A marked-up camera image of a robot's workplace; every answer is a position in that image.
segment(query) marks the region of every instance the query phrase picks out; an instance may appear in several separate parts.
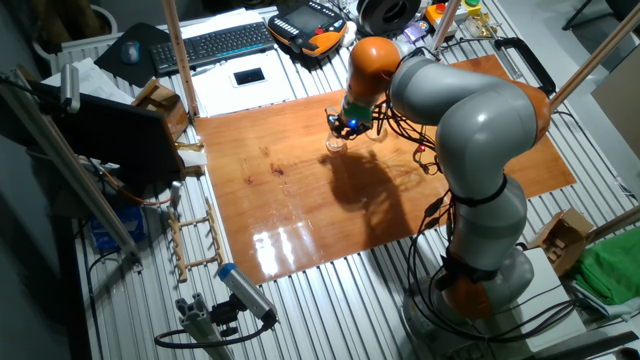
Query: orange controller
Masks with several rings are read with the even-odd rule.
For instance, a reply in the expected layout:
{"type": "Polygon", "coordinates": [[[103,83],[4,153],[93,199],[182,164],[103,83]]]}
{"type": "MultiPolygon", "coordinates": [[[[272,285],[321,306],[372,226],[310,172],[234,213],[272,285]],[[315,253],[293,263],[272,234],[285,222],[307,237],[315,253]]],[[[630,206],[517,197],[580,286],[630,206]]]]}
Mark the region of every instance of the orange controller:
{"type": "Polygon", "coordinates": [[[267,23],[276,40],[312,57],[326,55],[336,48],[347,30],[346,25],[342,16],[314,1],[289,7],[267,23]]]}

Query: black handle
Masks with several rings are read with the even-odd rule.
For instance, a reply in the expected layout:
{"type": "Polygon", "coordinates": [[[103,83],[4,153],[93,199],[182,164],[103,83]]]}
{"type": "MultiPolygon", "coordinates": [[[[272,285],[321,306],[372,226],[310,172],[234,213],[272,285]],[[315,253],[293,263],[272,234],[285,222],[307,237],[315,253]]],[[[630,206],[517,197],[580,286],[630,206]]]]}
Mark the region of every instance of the black handle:
{"type": "Polygon", "coordinates": [[[524,40],[517,37],[504,38],[496,40],[494,44],[497,50],[501,50],[502,48],[516,49],[527,65],[529,65],[533,74],[538,78],[540,84],[542,84],[538,89],[542,90],[547,96],[551,96],[556,92],[556,83],[553,82],[553,79],[544,66],[542,66],[536,54],[531,51],[529,45],[527,45],[524,40]]]}

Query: white paper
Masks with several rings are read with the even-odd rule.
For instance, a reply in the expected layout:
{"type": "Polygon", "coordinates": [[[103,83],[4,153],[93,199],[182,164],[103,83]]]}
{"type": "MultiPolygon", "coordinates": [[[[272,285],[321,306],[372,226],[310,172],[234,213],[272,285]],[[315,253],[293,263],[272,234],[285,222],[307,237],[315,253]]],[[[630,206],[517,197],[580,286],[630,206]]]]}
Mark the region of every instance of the white paper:
{"type": "Polygon", "coordinates": [[[182,37],[190,37],[208,34],[210,32],[228,29],[240,25],[262,22],[262,16],[257,12],[239,9],[230,13],[214,16],[211,19],[196,25],[186,26],[181,29],[182,37]]]}
{"type": "MultiPolygon", "coordinates": [[[[72,64],[78,68],[80,92],[99,98],[116,101],[123,104],[131,104],[133,98],[118,89],[102,70],[97,67],[91,58],[86,58],[72,64]]],[[[51,86],[60,86],[60,74],[44,80],[42,83],[51,86]]]]}
{"type": "Polygon", "coordinates": [[[289,80],[275,50],[217,64],[193,77],[201,116],[228,114],[294,99],[289,80]],[[261,68],[265,81],[234,86],[233,74],[261,68]]]}
{"type": "Polygon", "coordinates": [[[184,167],[207,165],[207,154],[197,151],[178,150],[178,155],[184,161],[184,167]]]}

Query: tape roll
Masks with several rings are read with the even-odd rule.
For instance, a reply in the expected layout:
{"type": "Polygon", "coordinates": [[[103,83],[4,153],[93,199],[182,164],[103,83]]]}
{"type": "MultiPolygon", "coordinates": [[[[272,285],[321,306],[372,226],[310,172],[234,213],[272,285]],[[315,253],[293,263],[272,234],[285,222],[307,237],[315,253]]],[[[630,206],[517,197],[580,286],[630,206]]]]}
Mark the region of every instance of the tape roll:
{"type": "Polygon", "coordinates": [[[362,27],[372,35],[402,30],[420,8],[420,0],[359,0],[362,27]]]}

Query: green cloth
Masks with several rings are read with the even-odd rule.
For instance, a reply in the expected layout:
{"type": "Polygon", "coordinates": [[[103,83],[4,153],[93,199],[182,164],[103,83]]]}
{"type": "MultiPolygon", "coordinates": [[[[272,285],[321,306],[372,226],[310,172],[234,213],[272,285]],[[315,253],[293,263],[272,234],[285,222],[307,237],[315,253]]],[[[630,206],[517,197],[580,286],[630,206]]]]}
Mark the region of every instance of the green cloth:
{"type": "Polygon", "coordinates": [[[573,270],[576,283],[605,305],[640,296],[640,227],[586,250],[573,270]]]}

